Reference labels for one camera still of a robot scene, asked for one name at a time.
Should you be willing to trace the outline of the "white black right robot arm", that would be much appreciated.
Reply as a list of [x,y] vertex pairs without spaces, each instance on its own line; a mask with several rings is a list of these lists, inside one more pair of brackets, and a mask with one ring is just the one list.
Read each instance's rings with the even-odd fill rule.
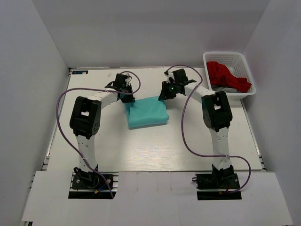
[[[164,74],[167,80],[162,82],[159,101],[174,99],[177,94],[187,97],[181,118],[181,134],[184,145],[196,156],[213,158],[213,184],[219,188],[225,187],[230,181],[229,177],[234,174],[228,143],[229,127],[233,116],[226,93],[224,91],[214,92],[201,86],[200,82],[189,80],[184,69],[173,72],[165,71]],[[202,105],[203,120],[211,134],[212,155],[201,155],[192,151],[185,140],[184,115],[191,98]]]

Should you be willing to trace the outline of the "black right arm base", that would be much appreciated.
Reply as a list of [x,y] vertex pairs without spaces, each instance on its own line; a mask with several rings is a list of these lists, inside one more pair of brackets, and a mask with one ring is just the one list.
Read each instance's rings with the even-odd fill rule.
[[241,200],[242,195],[237,174],[233,166],[218,170],[212,167],[211,173],[196,174],[192,182],[197,187],[199,201]]

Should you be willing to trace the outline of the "teal t shirt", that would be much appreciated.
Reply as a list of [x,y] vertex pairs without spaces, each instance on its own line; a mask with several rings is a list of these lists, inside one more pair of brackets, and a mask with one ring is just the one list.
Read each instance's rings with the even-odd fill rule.
[[124,106],[129,129],[166,125],[169,119],[165,101],[158,97],[138,99]]

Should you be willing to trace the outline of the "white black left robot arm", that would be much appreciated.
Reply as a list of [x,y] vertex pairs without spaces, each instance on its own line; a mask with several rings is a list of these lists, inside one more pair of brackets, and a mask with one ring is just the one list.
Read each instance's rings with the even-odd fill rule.
[[124,104],[135,102],[132,77],[126,73],[118,73],[115,80],[107,84],[103,91],[89,97],[77,97],[70,119],[70,128],[76,137],[79,157],[79,169],[87,172],[83,182],[90,188],[99,184],[99,176],[95,159],[95,135],[100,128],[101,110],[106,106],[121,101]]

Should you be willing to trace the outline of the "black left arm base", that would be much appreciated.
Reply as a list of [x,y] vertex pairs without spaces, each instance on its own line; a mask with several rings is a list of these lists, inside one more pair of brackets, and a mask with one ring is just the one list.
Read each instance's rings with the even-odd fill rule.
[[111,200],[118,188],[118,173],[103,173],[101,177],[94,172],[85,172],[75,167],[73,169],[69,199]]

